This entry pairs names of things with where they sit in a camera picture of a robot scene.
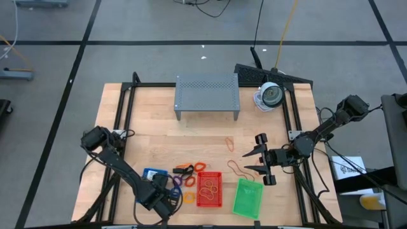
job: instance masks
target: gray carpet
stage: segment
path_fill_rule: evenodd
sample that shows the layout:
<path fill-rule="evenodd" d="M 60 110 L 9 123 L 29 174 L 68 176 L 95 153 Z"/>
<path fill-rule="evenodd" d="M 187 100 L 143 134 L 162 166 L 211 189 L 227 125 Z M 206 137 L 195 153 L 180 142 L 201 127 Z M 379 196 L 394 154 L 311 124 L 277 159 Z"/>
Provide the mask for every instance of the gray carpet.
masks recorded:
<path fill-rule="evenodd" d="M 80 41 L 95 0 L 71 0 L 65 9 L 21 9 L 21 40 Z M 376 0 L 394 40 L 407 40 L 406 1 Z M 226 1 L 202 9 L 219 12 Z M 258 39 L 279 40 L 293 1 L 265 1 Z M 171 0 L 102 0 L 90 40 L 252 40 L 260 1 L 231 1 L 217 19 Z M 14 36 L 13 4 L 0 2 L 0 34 Z M 367 1 L 300 1 L 287 40 L 385 41 Z M 34 81 L 0 80 L 0 98 L 15 112 L 0 131 L 0 222 L 13 228 L 67 83 L 78 46 L 16 46 L 31 59 Z M 257 46 L 263 67 L 273 66 L 277 46 Z M 397 47 L 407 58 L 407 47 Z M 26 226 L 68 223 L 85 154 L 82 131 L 94 125 L 105 83 L 129 81 L 137 71 L 145 82 L 174 82 L 179 73 L 233 72 L 236 63 L 254 66 L 247 45 L 87 46 L 62 117 Z M 9 54 L 0 67 L 22 67 Z M 406 82 L 389 46 L 283 46 L 279 69 L 314 81 L 319 107 L 335 108 L 349 94 L 375 107 L 383 94 L 403 93 Z M 362 156 L 367 167 L 392 165 L 381 111 L 335 132 L 332 146 Z"/>

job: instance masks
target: yellow object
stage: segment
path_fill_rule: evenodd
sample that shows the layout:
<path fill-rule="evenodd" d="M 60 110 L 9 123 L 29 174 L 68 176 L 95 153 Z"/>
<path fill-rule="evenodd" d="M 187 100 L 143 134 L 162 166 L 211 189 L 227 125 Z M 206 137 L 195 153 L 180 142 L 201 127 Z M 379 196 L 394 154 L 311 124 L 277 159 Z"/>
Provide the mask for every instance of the yellow object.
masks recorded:
<path fill-rule="evenodd" d="M 9 71 L 28 71 L 28 72 L 33 72 L 34 68 L 32 67 L 32 64 L 29 59 L 24 57 L 19 51 L 17 51 L 7 40 L 4 38 L 2 35 L 0 35 L 0 39 L 2 39 L 10 48 L 13 50 L 13 52 L 18 55 L 27 66 L 29 66 L 29 69 L 9 69 Z"/>
<path fill-rule="evenodd" d="M 184 202 L 187 204 L 192 204 L 195 201 L 195 193 L 192 191 L 187 191 L 184 194 Z"/>
<path fill-rule="evenodd" d="M 293 17 L 295 8 L 297 8 L 297 4 L 298 4 L 298 0 L 295 0 L 294 5 L 291 8 L 290 15 L 288 16 L 286 27 L 284 28 L 284 32 L 282 33 L 281 40 L 280 40 L 280 45 L 279 45 L 279 51 L 277 52 L 277 60 L 275 61 L 275 65 L 274 65 L 275 68 L 277 68 L 277 65 L 279 64 L 282 42 L 284 40 L 284 37 L 286 36 L 287 30 L 288 30 L 288 25 L 290 24 L 291 18 Z"/>
<path fill-rule="evenodd" d="M 365 194 L 359 201 L 366 210 L 386 210 L 383 193 Z"/>

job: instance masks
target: black floor line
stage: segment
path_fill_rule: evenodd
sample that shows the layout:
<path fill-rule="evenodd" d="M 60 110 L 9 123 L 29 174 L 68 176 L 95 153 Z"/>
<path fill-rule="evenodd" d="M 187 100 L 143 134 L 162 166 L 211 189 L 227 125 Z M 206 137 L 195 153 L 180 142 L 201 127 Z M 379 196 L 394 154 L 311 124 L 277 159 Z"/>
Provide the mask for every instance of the black floor line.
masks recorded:
<path fill-rule="evenodd" d="M 382 32 L 387 40 L 387 42 L 389 43 L 390 49 L 392 50 L 393 56 L 397 62 L 397 65 L 400 68 L 401 74 L 403 75 L 404 80 L 407 82 L 407 69 L 406 66 L 404 64 L 403 58 L 401 58 L 399 50 L 397 50 L 396 44 L 393 39 L 392 36 L 390 35 L 389 30 L 386 27 L 386 24 L 383 21 L 383 18 L 379 12 L 379 9 L 377 8 L 377 5 L 375 3 L 374 0 L 369 0 L 369 4 L 371 6 L 371 9 L 373 10 L 373 13 L 376 16 L 377 22 L 380 25 L 380 28 L 382 29 Z"/>
<path fill-rule="evenodd" d="M 82 41 L 17 41 L 16 45 L 80 45 Z M 251 40 L 190 40 L 190 41 L 87 41 L 86 45 L 252 45 Z M 280 41 L 257 41 L 257 45 L 279 45 Z M 384 46 L 388 41 L 284 41 L 283 45 L 298 46 Z M 399 45 L 407 45 L 407 41 L 398 41 Z"/>
<path fill-rule="evenodd" d="M 37 166 L 37 169 L 34 173 L 34 177 L 32 179 L 30 188 L 28 190 L 27 196 L 24 200 L 23 207 L 21 209 L 20 215 L 18 216 L 17 223 L 15 228 L 24 228 L 25 222 L 27 221 L 28 215 L 30 213 L 30 209 L 32 206 L 32 203 L 34 201 L 34 198 L 36 196 L 38 186 L 41 181 L 41 176 L 43 175 L 43 172 L 45 170 L 45 165 L 46 162 L 48 161 L 48 157 L 50 156 L 52 144 L 55 140 L 55 136 L 57 135 L 58 127 L 62 119 L 62 115 L 64 114 L 64 110 L 69 98 L 69 94 L 71 93 L 72 85 L 74 83 L 76 73 L 78 72 L 79 65 L 81 64 L 83 52 L 85 51 L 86 47 L 86 42 L 89 39 L 90 32 L 92 30 L 93 24 L 95 23 L 95 18 L 97 15 L 97 12 L 99 10 L 101 0 L 96 0 L 95 6 L 93 7 L 92 14 L 90 15 L 90 19 L 88 22 L 88 25 L 86 27 L 85 34 L 83 35 L 83 39 L 81 42 L 81 45 L 78 50 L 78 54 L 76 55 L 74 64 L 72 66 L 71 73 L 69 74 L 69 78 L 67 80 L 64 93 L 62 94 L 61 101 L 59 103 L 57 113 L 55 114 L 55 118 L 53 120 L 52 126 L 50 133 L 48 134 L 48 138 L 45 142 L 44 150 L 41 154 L 41 158 L 39 159 L 39 163 Z"/>

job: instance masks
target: table leg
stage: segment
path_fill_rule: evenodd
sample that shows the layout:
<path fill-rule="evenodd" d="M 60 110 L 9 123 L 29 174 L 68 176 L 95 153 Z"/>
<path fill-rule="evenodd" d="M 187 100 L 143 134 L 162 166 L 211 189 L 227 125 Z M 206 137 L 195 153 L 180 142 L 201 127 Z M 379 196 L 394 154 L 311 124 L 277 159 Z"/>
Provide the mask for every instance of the table leg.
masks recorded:
<path fill-rule="evenodd" d="M 176 116 L 177 116 L 177 120 L 181 120 L 181 112 L 180 111 L 176 111 Z"/>
<path fill-rule="evenodd" d="M 239 116 L 239 111 L 234 111 L 233 112 L 233 119 L 236 121 L 237 117 Z"/>

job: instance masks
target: blue package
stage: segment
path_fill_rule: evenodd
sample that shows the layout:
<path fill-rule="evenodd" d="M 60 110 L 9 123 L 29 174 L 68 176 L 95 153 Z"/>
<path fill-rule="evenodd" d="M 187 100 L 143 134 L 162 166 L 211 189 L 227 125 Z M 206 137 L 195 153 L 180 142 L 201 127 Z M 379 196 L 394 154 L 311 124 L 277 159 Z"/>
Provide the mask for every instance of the blue package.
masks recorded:
<path fill-rule="evenodd" d="M 142 172 L 142 178 L 147 179 L 149 181 L 153 180 L 153 176 L 155 174 L 164 174 L 167 175 L 168 172 L 166 170 L 162 169 L 154 169 L 154 168 L 145 168 L 144 171 Z"/>

